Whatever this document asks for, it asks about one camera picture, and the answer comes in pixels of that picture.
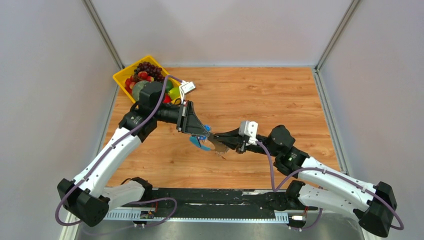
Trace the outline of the key with blue tag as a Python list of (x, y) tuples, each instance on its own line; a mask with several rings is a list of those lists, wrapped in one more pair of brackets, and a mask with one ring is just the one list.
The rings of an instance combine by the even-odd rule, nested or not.
[(204, 127), (208, 132), (211, 132), (212, 128), (209, 125), (205, 125)]

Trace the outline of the metal key plate blue handle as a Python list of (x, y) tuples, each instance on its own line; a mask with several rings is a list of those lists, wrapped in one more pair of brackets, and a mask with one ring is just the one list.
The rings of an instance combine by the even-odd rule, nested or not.
[(213, 133), (208, 132), (208, 137), (205, 136), (190, 136), (189, 141), (197, 148), (214, 153), (216, 156), (225, 160), (224, 154), (228, 152), (229, 148), (222, 143), (217, 142), (213, 139)]

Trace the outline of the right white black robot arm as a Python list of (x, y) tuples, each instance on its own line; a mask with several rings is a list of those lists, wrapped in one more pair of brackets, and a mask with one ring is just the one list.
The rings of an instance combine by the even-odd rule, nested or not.
[(274, 169), (294, 180), (286, 189), (285, 201), (292, 209), (316, 207), (344, 215), (367, 232), (386, 238), (396, 213), (397, 201), (391, 185), (358, 180), (334, 170), (295, 147), (295, 138), (284, 125), (272, 129), (268, 136), (257, 133), (258, 123), (243, 121), (239, 128), (215, 133), (213, 139), (243, 154), (264, 154)]

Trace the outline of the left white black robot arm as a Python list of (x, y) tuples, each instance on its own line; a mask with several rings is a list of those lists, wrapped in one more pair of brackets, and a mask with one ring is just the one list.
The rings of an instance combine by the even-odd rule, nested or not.
[(153, 186), (133, 177), (127, 183), (108, 187), (107, 183), (130, 153), (157, 128), (158, 122), (171, 123), (183, 134), (207, 138), (210, 134), (198, 119), (192, 101), (179, 105), (163, 103), (165, 85), (148, 82), (139, 92), (139, 100), (124, 115), (107, 145), (72, 180), (62, 179), (57, 190), (60, 206), (89, 227), (98, 225), (113, 209), (137, 203), (147, 207), (153, 201)]

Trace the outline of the red apple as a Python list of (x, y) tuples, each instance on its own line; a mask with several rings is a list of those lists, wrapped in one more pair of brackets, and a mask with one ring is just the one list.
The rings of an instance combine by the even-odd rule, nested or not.
[(164, 104), (168, 104), (168, 103), (171, 103), (172, 102), (172, 99), (171, 99), (171, 97), (169, 95), (165, 94), (164, 97), (163, 97), (162, 102)]

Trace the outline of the light green apple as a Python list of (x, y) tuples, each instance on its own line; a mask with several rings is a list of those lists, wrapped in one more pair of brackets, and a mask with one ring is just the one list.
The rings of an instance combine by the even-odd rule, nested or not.
[(173, 88), (171, 88), (171, 89), (167, 92), (167, 94), (169, 95), (169, 97), (170, 97), (172, 100), (175, 100), (175, 99), (178, 99), (178, 98), (180, 98), (180, 97), (181, 97), (181, 94), (180, 94), (180, 88), (179, 88), (179, 87), (173, 87)]

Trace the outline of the dark green lime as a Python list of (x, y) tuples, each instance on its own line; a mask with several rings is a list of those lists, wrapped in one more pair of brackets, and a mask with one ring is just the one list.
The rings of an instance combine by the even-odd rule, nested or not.
[(174, 88), (173, 82), (170, 79), (168, 79), (166, 81), (165, 91), (168, 93), (172, 88)]

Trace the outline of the dark purple grape bunch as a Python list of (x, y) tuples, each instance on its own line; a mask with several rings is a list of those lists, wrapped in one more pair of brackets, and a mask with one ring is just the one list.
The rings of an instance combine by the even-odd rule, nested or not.
[(134, 70), (133, 78), (137, 81), (147, 81), (147, 82), (160, 82), (162, 83), (165, 79), (162, 74), (162, 68), (158, 67), (150, 62), (143, 61), (137, 65)]

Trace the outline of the green melon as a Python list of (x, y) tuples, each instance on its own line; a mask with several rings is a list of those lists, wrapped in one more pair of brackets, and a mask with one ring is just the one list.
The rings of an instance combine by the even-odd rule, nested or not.
[(137, 102), (140, 99), (140, 92), (141, 90), (148, 84), (149, 82), (146, 80), (139, 81), (135, 83), (135, 85), (132, 88), (132, 97), (135, 102)]

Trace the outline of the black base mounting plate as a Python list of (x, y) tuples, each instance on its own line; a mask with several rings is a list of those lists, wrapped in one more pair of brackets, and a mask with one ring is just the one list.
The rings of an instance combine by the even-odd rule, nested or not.
[(126, 207), (149, 208), (158, 218), (170, 220), (267, 221), (275, 220), (277, 212), (304, 214), (307, 209), (298, 200), (290, 199), (284, 190), (221, 189), (221, 188), (155, 188), (147, 204), (127, 203)]

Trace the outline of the yellow plastic fruit basket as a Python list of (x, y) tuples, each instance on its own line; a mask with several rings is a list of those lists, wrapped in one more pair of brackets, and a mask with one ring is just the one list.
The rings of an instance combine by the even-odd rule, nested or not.
[[(162, 74), (167, 76), (169, 73), (150, 55), (147, 55), (143, 57), (142, 59), (136, 61), (135, 63), (131, 64), (130, 66), (124, 68), (123, 70), (120, 70), (119, 72), (115, 73), (113, 75), (113, 79), (118, 84), (118, 86), (123, 90), (123, 92), (129, 97), (132, 103), (135, 103), (136, 101), (132, 97), (132, 94), (128, 93), (125, 89), (125, 81), (127, 78), (134, 75), (134, 70), (136, 69), (137, 65), (142, 62), (149, 62), (152, 63), (160, 68), (162, 68)], [(175, 80), (173, 78), (169, 78), (169, 80), (172, 81), (174, 87), (179, 87), (181, 83), (178, 80)], [(181, 103), (181, 99), (177, 98), (175, 100), (172, 100), (172, 104), (179, 105)]]

